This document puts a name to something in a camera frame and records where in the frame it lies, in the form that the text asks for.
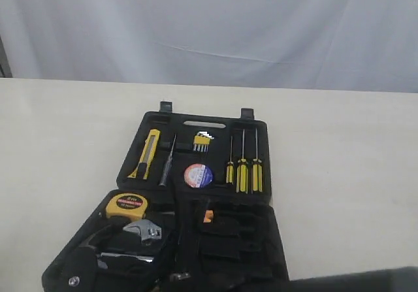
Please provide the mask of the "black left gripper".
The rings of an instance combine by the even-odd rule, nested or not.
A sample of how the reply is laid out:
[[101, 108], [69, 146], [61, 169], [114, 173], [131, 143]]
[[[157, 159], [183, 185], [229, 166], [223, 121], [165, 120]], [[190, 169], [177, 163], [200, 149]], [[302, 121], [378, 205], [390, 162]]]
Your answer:
[[98, 262], [93, 249], [77, 247], [45, 270], [45, 291], [94, 291]]

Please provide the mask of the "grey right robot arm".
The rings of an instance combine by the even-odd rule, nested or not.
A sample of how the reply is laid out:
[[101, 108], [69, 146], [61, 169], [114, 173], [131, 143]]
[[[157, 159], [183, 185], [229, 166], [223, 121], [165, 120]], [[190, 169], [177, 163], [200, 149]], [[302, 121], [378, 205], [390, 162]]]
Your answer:
[[295, 280], [283, 287], [283, 291], [417, 291], [417, 267]]

